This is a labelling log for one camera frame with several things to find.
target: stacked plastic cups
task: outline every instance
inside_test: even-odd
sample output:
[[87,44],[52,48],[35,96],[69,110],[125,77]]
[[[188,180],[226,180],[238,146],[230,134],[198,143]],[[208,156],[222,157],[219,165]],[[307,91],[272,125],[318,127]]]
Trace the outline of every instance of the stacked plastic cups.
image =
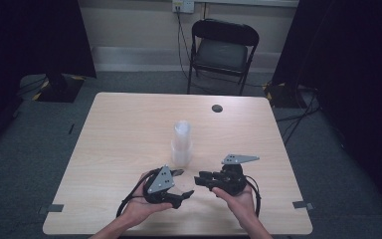
[[188,121],[180,120],[175,124],[171,146],[175,166],[187,166],[192,158],[191,124]]

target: black backdrop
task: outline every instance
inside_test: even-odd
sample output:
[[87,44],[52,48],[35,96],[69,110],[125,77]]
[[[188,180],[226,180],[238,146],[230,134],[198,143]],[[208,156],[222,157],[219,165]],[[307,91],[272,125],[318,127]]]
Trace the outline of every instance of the black backdrop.
[[77,0],[0,0],[0,116],[21,79],[59,71],[95,77]]
[[382,193],[382,1],[299,0],[281,82],[318,89],[344,147]]

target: wall outlet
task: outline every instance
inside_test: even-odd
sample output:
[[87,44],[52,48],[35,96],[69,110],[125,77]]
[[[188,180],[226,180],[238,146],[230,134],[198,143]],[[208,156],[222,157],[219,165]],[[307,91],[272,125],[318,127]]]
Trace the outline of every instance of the wall outlet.
[[194,0],[172,0],[172,12],[194,13]]

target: black folding chair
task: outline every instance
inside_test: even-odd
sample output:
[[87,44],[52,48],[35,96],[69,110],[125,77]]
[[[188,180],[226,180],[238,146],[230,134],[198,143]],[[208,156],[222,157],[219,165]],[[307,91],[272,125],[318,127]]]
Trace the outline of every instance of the black folding chair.
[[[201,39],[198,49],[197,38]],[[259,39],[257,31],[245,24],[215,19],[194,23],[187,94],[190,94],[194,68],[197,77],[198,70],[239,77],[241,96]]]

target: light wood tabletop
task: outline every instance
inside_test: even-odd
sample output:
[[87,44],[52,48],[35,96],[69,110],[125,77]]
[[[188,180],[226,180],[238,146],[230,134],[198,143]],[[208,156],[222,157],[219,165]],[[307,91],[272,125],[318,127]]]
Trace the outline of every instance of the light wood tabletop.
[[[220,113],[212,111],[220,105]],[[100,93],[89,112],[43,230],[49,235],[95,234],[112,221],[141,173],[171,161],[171,140],[179,120],[191,124],[193,154],[183,168],[220,171],[229,153],[255,155],[243,163],[262,196],[260,220],[271,234],[309,234],[312,225],[269,102],[264,98]],[[151,215],[125,235],[242,235],[226,203],[206,187],[178,209]]]

